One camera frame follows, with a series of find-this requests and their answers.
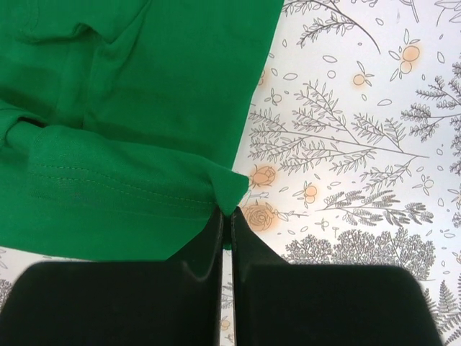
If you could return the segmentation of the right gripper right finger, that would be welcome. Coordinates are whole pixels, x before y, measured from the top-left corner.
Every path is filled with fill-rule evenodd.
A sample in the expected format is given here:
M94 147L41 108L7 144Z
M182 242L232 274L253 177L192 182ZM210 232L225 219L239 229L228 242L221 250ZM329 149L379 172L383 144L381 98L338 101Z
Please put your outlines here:
M229 221L237 345L440 345L411 274L389 265L294 265L236 209Z

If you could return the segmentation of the green t-shirt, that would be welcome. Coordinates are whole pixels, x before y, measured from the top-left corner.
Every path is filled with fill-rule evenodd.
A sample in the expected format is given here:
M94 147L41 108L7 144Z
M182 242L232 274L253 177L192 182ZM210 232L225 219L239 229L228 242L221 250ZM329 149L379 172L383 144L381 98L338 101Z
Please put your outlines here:
M281 1L3 1L1 245L164 260L232 170Z

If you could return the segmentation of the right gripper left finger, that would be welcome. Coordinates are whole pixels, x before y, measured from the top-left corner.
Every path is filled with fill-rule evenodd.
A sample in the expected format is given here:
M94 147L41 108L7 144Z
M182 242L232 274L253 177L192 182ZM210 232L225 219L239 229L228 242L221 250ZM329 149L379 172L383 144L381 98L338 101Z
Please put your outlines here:
M3 345L218 345L224 216L163 262L38 262L1 310Z

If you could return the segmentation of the floral patterned table mat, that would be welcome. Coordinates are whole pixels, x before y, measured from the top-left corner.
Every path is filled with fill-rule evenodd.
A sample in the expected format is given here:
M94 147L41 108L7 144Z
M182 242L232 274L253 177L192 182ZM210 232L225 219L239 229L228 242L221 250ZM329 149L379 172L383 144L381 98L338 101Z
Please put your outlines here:
M458 345L460 3L281 2L233 162L249 180L236 209L290 264L408 271L440 345ZM232 214L223 214L218 345L237 345ZM38 262L168 258L87 260L1 245L1 310Z

